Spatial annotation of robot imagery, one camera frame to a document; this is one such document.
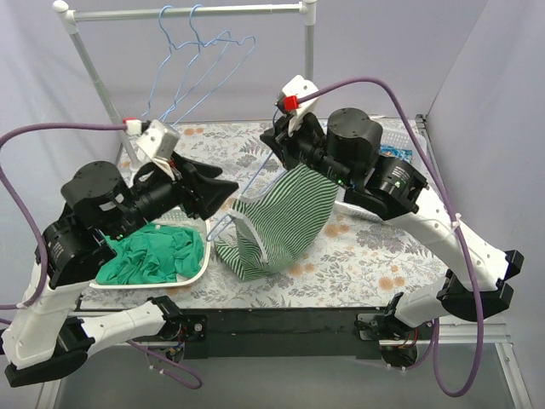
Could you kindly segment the green striped tank top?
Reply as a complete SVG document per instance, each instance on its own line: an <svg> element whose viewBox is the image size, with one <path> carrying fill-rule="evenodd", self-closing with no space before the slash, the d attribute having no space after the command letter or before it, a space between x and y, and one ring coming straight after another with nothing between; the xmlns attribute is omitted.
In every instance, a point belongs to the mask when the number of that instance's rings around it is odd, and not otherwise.
<svg viewBox="0 0 545 409"><path fill-rule="evenodd" d="M216 240L218 258L242 281L285 270L329 220L337 191L332 181L299 164L262 195L239 196L228 211L236 243Z"/></svg>

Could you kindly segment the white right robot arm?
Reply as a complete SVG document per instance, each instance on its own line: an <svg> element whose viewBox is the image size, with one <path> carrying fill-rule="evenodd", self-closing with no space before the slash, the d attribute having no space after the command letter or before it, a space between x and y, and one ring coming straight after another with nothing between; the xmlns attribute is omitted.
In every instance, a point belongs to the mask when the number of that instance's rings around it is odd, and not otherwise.
<svg viewBox="0 0 545 409"><path fill-rule="evenodd" d="M357 108L334 111L322 127L311 112L284 115L260 139L285 169L298 164L317 171L345 191L344 199L405 230L447 267L432 285L394 296L371 329L408 337L419 325L448 314L477 321L475 303L489 318L510 307L508 280L519 274L523 255L501 251L463 222L452 222L446 206L412 164L380 152L382 126Z"/></svg>

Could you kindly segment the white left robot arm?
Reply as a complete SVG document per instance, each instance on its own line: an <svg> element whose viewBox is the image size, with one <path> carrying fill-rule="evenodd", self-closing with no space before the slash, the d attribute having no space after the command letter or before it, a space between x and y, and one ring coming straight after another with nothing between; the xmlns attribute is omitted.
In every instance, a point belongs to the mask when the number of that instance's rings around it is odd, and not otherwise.
<svg viewBox="0 0 545 409"><path fill-rule="evenodd" d="M73 316L81 293L116 253L111 240L128 238L173 209L207 220L238 189L221 168L173 154L169 171L144 165L132 186L118 167L95 161L61 188L65 207L39 233L31 290L37 300L20 309L1 332L1 352L10 386L17 388L66 377L93 354L138 337L164 341L192 337L197 315L184 315L167 296L102 317Z"/></svg>

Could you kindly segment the blue floral garment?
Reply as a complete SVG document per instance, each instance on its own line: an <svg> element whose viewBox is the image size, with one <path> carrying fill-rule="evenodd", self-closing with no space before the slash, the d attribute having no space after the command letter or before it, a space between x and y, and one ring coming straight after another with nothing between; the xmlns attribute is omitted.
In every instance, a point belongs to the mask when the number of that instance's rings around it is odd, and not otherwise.
<svg viewBox="0 0 545 409"><path fill-rule="evenodd" d="M397 158L400 160L404 160L407 163L411 163L413 159L413 152L410 149L398 148L391 145L382 144L380 146L379 152L382 156L388 158Z"/></svg>

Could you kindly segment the white left laundry basket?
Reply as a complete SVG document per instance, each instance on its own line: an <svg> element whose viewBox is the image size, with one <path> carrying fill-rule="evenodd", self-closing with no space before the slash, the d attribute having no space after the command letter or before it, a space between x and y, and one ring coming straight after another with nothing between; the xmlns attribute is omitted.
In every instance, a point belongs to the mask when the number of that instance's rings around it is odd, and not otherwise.
<svg viewBox="0 0 545 409"><path fill-rule="evenodd" d="M191 285L208 266L208 230L208 222L190 219L176 208L119 241L108 238L116 256L100 269L90 286L150 290Z"/></svg>

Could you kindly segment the white laundry basket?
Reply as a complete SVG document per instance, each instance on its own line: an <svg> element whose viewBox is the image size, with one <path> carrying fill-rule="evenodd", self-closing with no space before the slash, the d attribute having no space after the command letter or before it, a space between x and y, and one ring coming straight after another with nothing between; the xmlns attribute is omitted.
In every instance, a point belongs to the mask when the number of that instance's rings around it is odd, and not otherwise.
<svg viewBox="0 0 545 409"><path fill-rule="evenodd" d="M191 285L208 266L208 230L208 222L190 219L176 208L119 241L108 238L116 256L100 269L90 286L150 290Z"/></svg>
<svg viewBox="0 0 545 409"><path fill-rule="evenodd" d="M391 145L391 146L403 148L403 149L410 149L413 152L413 159L411 164L422 175L424 175L429 182L433 181L425 164L422 161L420 154L416 150L416 146L414 142L411 140L406 130L402 130L400 128L394 128L393 126L390 126L389 124L384 124L383 133L381 137L381 145L382 144ZM354 204L346 203L344 201L344 195L345 195L345 191L340 188L338 191L335 206L334 206L337 212L342 213L344 215L348 215L348 216L354 216L359 219L366 220L368 222L383 223L383 220L377 215L375 215L374 213L371 213L368 210L362 209Z"/></svg>

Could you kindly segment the white right laundry basket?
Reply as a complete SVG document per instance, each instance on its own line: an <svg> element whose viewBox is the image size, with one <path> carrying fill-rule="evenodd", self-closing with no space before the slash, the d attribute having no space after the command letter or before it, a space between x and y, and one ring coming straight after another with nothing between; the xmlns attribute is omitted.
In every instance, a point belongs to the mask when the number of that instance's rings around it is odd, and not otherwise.
<svg viewBox="0 0 545 409"><path fill-rule="evenodd" d="M425 164L422 161L420 154L416 150L416 146L414 142L411 140L406 130L402 130L400 128L394 128L393 126L390 126L389 124L384 124L383 133L381 137L381 145L382 144L391 145L391 146L403 148L403 149L410 149L413 152L413 159L411 164L422 175L424 175L429 182L433 181ZM334 206L337 212L342 213L344 215L348 215L348 216L354 216L359 219L366 220L368 222L383 223L383 220L377 215L375 215L374 213L371 213L368 210L362 209L354 204L346 203L344 201L344 195L345 195L345 191L340 188L338 191L335 206Z"/></svg>

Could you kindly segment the green shirt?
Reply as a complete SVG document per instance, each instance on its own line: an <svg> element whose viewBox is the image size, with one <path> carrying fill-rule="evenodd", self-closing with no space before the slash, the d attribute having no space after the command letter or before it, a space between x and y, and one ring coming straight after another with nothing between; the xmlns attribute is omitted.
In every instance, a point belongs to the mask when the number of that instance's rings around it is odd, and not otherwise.
<svg viewBox="0 0 545 409"><path fill-rule="evenodd" d="M201 269L204 243L197 230L150 223L117 241L116 256L101 267L99 285L155 285L194 278Z"/></svg>

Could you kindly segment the floral table cloth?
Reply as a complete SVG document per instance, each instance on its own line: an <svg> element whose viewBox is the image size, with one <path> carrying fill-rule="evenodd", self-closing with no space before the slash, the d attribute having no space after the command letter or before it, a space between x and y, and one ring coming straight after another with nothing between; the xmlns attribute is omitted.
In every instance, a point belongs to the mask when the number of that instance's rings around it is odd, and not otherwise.
<svg viewBox="0 0 545 409"><path fill-rule="evenodd" d="M218 164L224 177L245 185L268 154L260 133L269 122L229 128L182 124L177 152ZM281 172L267 162L247 194L260 193ZM169 296L182 308L380 307L401 291L414 291L444 275L445 265L402 230L336 210L313 244L288 269L243 282L215 256L202 278L184 287L84 292L82 310L133 308Z"/></svg>

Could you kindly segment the white clothes rack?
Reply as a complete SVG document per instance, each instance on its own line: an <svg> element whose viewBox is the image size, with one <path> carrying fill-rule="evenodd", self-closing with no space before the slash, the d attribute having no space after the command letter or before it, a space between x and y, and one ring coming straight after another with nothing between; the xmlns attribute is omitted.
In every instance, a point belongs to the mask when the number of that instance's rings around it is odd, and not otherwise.
<svg viewBox="0 0 545 409"><path fill-rule="evenodd" d="M122 115L114 106L112 99L103 84L95 65L81 36L77 24L79 22L97 21L122 21L122 20L148 20L154 18L181 18L181 17L223 17L239 15L276 15L276 14L300 14L304 19L304 74L311 79L313 77L314 64L314 27L316 25L315 1L300 1L298 3L281 4L249 4L249 5L225 5L225 6L192 6L185 8L163 9L127 9L111 11L76 11L70 8L65 1L54 1L52 9L59 17L66 33L72 40L77 54L83 63L90 81L93 84L102 106L105 108L108 118L113 124L123 121Z"/></svg>

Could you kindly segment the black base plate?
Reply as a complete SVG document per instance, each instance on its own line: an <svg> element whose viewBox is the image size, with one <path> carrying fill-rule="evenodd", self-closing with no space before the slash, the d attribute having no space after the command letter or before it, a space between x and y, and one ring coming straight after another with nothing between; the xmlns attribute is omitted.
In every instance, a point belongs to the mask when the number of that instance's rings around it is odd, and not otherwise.
<svg viewBox="0 0 545 409"><path fill-rule="evenodd" d="M194 308L182 313L188 360L325 356L379 360L382 346L403 342L368 327L382 315L382 308Z"/></svg>

